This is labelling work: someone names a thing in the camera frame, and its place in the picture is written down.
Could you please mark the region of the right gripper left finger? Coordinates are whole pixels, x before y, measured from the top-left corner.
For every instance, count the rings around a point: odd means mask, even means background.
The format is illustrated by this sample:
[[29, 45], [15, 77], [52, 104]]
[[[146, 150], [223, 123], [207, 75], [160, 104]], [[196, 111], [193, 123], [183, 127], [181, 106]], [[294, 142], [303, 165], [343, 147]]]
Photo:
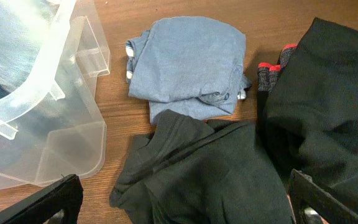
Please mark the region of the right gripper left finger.
[[80, 178], [70, 174], [1, 211], [0, 224], [76, 223], [82, 203]]

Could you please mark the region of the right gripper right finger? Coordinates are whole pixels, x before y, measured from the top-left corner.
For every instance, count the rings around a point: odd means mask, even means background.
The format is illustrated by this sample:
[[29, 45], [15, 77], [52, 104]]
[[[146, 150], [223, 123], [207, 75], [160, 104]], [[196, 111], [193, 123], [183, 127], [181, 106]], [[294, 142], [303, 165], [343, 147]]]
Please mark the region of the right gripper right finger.
[[293, 223], [358, 223], [358, 198], [346, 195], [293, 169], [288, 180]]

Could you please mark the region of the black garment with red trim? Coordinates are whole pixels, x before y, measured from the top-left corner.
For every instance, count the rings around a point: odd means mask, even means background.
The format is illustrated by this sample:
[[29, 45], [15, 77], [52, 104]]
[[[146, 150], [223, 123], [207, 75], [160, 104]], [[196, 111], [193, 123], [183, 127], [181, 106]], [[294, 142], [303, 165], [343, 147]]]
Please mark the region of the black garment with red trim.
[[259, 135], [280, 175], [358, 199], [358, 30], [315, 18], [257, 78]]

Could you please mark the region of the dark green-black shirt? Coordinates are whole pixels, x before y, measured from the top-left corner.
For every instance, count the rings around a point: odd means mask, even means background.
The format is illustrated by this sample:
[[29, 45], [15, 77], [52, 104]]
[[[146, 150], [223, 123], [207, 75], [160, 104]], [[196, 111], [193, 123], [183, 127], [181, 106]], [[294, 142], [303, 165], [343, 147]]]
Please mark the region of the dark green-black shirt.
[[247, 121], [164, 111], [133, 137], [109, 196], [133, 223], [291, 223], [282, 181]]

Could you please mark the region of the blue t-shirt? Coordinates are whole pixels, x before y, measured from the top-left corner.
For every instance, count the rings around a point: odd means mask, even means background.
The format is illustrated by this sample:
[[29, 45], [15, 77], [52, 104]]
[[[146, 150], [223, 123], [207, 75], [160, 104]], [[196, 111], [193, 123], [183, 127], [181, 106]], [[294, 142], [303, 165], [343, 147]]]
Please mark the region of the blue t-shirt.
[[150, 122], [165, 110], [209, 119], [234, 114], [251, 82], [243, 74], [246, 36], [208, 17], [155, 21], [126, 42], [128, 95], [147, 100]]

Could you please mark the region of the light washed jeans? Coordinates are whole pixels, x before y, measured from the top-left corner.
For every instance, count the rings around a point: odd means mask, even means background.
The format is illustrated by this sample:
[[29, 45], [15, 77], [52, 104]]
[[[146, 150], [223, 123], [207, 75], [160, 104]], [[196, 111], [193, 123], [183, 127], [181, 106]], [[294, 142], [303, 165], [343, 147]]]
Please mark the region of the light washed jeans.
[[0, 85], [8, 92], [29, 76], [59, 5], [0, 0]]

